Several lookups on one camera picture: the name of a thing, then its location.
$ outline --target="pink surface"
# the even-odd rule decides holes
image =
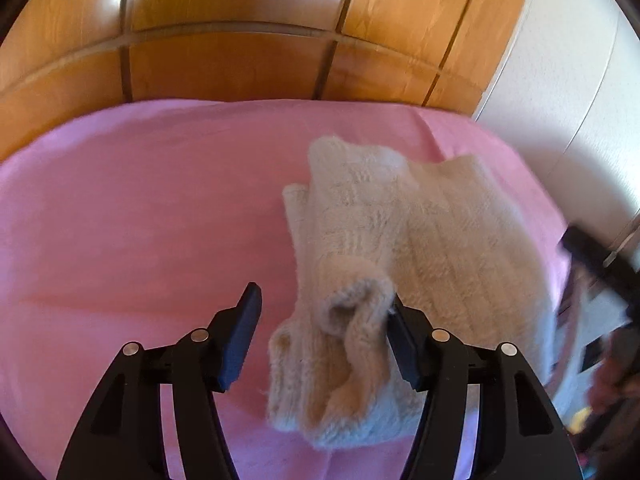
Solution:
[[[174,100],[98,112],[0,166],[0,412],[48,478],[124,342],[172,344],[236,304],[248,281],[262,287],[262,319],[239,381],[216,396],[241,479],[399,477],[407,439],[330,453],[265,422],[267,341],[296,299],[280,193],[308,182],[307,148],[325,135],[414,160],[479,155],[520,207],[559,298],[561,215],[514,152],[466,118],[296,101]],[[174,435],[166,446],[172,476],[182,478]]]

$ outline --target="metal pin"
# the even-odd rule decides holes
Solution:
[[[441,328],[437,328],[436,330],[431,332],[431,337],[433,337],[436,341],[439,341],[441,343],[446,343],[451,338],[451,336],[449,335],[449,332]]]
[[[137,354],[138,350],[140,350],[140,345],[138,343],[127,343],[122,347],[122,353],[124,355]]]
[[[203,328],[198,328],[191,332],[191,340],[196,343],[202,343],[209,338],[209,332]]]
[[[500,346],[500,350],[502,350],[502,353],[508,356],[514,356],[518,353],[518,349],[515,347],[515,345],[512,345],[511,343],[503,343]]]

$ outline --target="knit fabric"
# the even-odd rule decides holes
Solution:
[[[540,258],[475,157],[418,164],[323,137],[308,160],[310,185],[283,192],[298,299],[270,340],[274,427],[320,448],[415,432],[424,394],[385,337],[396,292],[466,344],[515,343],[546,381],[554,314]]]

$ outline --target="fuzzy garment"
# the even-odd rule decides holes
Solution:
[[[274,427],[329,449],[415,432],[424,394],[402,380],[385,338],[396,291],[466,344],[515,343],[546,381],[554,310],[544,269],[474,156],[418,164],[323,137],[308,161],[310,185],[283,192],[298,299],[270,340]]]

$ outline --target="folded clothing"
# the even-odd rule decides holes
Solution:
[[[270,340],[274,427],[330,449],[415,432],[424,394],[402,380],[385,337],[396,292],[466,344],[515,343],[546,381],[555,315],[545,271],[474,156],[419,164],[323,137],[308,161],[309,186],[283,192],[298,298]]]

